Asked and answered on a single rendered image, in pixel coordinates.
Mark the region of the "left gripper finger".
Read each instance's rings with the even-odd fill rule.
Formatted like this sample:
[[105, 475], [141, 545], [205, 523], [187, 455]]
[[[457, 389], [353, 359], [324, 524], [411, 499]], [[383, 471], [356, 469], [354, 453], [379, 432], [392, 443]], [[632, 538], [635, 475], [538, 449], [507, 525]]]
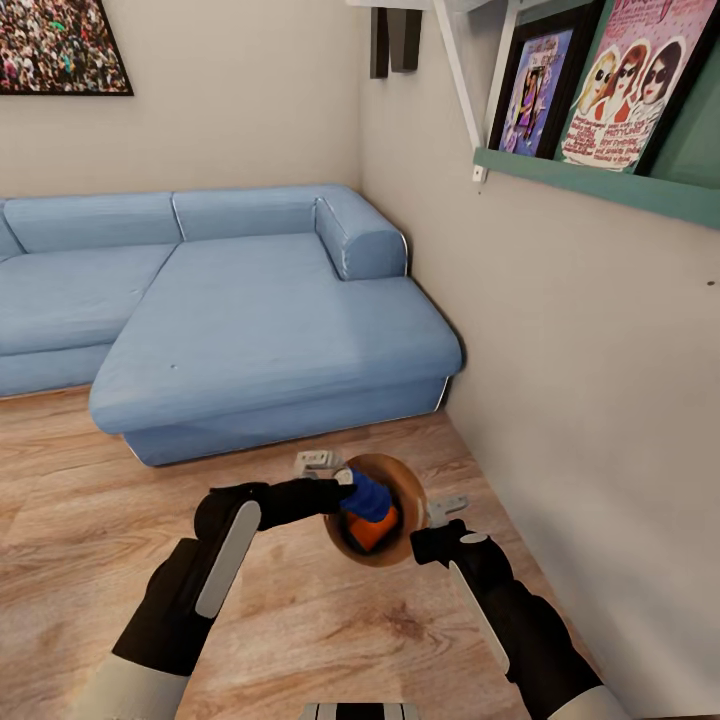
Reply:
[[357, 485], [339, 484], [339, 501], [347, 498], [349, 495], [357, 492]]

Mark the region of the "trash can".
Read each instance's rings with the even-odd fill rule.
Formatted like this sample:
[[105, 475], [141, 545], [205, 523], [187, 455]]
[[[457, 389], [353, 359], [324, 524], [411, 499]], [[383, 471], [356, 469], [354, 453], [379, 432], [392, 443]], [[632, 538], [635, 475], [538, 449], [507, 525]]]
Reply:
[[370, 553], [361, 554], [342, 530], [344, 510], [339, 509], [337, 514], [323, 515], [330, 540], [348, 560], [363, 567], [386, 569], [402, 563], [413, 554], [409, 535], [426, 529], [430, 521], [426, 514], [427, 496], [419, 478], [404, 461], [386, 453], [361, 453], [344, 463], [388, 489], [391, 501], [400, 511], [399, 524]]

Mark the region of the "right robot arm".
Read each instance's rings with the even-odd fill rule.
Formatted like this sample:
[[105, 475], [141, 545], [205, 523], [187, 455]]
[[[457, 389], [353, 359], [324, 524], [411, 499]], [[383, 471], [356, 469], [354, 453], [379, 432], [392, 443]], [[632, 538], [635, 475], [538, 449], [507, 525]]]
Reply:
[[632, 720], [572, 646], [555, 608], [514, 579], [503, 550], [447, 515], [469, 507], [462, 493], [426, 504], [426, 529], [409, 537], [417, 564], [439, 561], [479, 626], [531, 720]]

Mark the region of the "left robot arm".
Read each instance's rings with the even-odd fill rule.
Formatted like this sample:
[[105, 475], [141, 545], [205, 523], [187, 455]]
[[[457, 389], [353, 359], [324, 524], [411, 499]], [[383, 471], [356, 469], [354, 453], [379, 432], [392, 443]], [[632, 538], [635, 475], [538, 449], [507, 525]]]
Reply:
[[339, 512], [357, 485], [317, 479], [343, 458], [297, 455], [291, 481], [215, 485], [195, 511], [195, 539], [179, 539], [68, 720], [174, 720], [211, 625], [257, 531]]

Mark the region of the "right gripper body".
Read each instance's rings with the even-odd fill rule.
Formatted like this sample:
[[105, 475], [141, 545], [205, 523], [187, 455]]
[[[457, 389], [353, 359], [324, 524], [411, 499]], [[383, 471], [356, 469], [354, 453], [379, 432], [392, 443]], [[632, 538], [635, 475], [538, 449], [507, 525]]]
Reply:
[[420, 528], [419, 531], [413, 531], [409, 537], [417, 564], [424, 565], [439, 561], [444, 566], [440, 554], [443, 537], [446, 537], [449, 533], [461, 533], [461, 531], [465, 530], [464, 520], [456, 519], [449, 521], [449, 525], [438, 529], [429, 529], [427, 527], [426, 529]]

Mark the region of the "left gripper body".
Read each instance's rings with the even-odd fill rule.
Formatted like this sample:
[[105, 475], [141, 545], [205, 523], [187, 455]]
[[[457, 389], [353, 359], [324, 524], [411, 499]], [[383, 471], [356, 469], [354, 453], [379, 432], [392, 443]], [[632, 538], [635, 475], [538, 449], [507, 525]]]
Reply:
[[339, 512], [337, 479], [291, 479], [283, 481], [291, 497], [289, 522], [311, 515], [333, 515]]

